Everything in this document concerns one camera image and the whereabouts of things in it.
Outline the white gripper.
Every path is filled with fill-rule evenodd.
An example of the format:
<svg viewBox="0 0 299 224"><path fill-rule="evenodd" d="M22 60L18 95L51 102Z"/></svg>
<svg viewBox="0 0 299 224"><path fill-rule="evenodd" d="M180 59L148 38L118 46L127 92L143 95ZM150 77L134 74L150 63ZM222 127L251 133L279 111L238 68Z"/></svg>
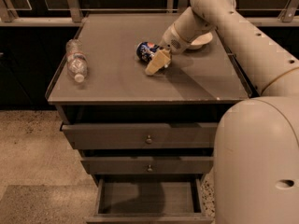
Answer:
<svg viewBox="0 0 299 224"><path fill-rule="evenodd" d="M172 24L164 32L159 45L165 49L159 49L147 65L145 73L148 76L153 76L157 71L163 67L168 67L172 60L172 54L180 54L184 52L189 46L190 42L181 38Z"/></svg>

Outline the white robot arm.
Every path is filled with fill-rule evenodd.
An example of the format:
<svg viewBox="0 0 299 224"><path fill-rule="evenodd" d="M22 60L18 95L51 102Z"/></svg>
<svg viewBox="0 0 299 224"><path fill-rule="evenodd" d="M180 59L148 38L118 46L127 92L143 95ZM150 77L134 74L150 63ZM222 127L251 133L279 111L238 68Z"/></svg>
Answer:
<svg viewBox="0 0 299 224"><path fill-rule="evenodd" d="M216 224L299 224L299 61L241 16L235 0L190 0L146 68L169 65L216 28L258 95L221 118L214 145Z"/></svg>

